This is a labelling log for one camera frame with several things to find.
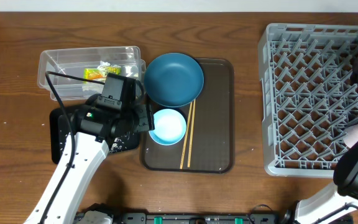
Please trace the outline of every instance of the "wooden table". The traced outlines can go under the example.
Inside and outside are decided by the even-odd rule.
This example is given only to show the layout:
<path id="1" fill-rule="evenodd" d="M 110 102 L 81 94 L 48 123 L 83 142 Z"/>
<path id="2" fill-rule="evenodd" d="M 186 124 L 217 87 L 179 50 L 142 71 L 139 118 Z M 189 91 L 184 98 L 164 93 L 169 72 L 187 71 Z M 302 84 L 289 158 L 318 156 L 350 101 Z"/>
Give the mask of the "wooden table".
<path id="1" fill-rule="evenodd" d="M 149 212 L 247 213 L 264 203 L 284 212 L 322 189 L 330 180 L 264 171 L 257 43 L 272 22 L 358 25 L 358 14 L 0 13 L 0 223 L 22 223 L 56 168 L 48 116 L 58 104 L 37 86 L 39 56 L 48 49 L 136 45 L 147 63 L 185 52 L 228 59 L 236 73 L 232 171 L 152 172 L 140 164 L 139 150 L 116 154 L 96 172 L 80 209 L 107 203 Z M 358 212 L 354 217 L 358 223 Z"/>

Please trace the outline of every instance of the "brown tray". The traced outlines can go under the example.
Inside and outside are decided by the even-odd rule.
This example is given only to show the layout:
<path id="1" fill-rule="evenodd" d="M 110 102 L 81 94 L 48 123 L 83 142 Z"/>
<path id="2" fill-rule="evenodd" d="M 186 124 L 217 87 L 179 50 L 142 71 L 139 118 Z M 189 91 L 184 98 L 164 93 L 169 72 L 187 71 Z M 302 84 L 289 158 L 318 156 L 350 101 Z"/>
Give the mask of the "brown tray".
<path id="1" fill-rule="evenodd" d="M 204 87 L 196 99 L 191 164 L 187 168 L 187 140 L 183 169 L 180 161 L 184 138 L 161 146 L 147 133 L 143 136 L 140 161 L 150 170 L 223 174 L 234 165 L 234 70 L 222 59 L 198 58 L 204 72 Z M 153 112 L 164 109 L 148 99 Z M 176 108 L 187 120 L 189 105 Z"/>

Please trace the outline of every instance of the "food wrapper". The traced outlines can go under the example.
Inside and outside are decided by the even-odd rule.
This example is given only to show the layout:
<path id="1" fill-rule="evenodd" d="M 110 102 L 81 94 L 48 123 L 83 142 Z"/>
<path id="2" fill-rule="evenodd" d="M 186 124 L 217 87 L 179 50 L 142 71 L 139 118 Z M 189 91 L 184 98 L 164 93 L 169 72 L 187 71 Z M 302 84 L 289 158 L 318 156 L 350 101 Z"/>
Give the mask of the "food wrapper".
<path id="1" fill-rule="evenodd" d="M 121 66 L 100 61 L 100 65 L 97 68 L 84 69 L 84 78 L 105 82 L 108 73 L 119 75 L 121 73 Z"/>

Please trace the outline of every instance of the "gray dish rack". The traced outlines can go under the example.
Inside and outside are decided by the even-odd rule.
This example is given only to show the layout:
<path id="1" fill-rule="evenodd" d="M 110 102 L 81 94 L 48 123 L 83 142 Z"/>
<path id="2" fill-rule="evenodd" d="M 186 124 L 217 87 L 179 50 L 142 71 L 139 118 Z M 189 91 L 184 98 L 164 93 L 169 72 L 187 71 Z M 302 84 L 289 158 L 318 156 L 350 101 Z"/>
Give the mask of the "gray dish rack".
<path id="1" fill-rule="evenodd" d="M 258 44 L 264 167 L 277 176 L 332 178 L 358 123 L 358 26 L 269 24 Z"/>

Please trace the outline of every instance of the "clear plastic container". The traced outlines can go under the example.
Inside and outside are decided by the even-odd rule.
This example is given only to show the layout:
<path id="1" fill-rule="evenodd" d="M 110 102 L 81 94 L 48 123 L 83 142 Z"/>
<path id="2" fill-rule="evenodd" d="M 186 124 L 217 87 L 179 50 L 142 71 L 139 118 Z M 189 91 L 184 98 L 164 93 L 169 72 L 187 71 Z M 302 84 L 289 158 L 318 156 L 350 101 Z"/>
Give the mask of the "clear plastic container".
<path id="1" fill-rule="evenodd" d="M 50 91 L 45 78 L 46 71 L 83 78 L 84 69 L 97 68 L 100 61 L 121 66 L 121 75 L 135 78 L 143 83 L 146 66 L 140 59 L 138 47 L 90 47 L 43 51 L 38 69 L 38 86 Z M 87 99 L 95 93 L 101 93 L 103 89 L 99 84 L 84 83 L 55 75 L 51 75 L 50 79 L 62 100 Z M 50 97 L 56 100 L 52 92 Z"/>

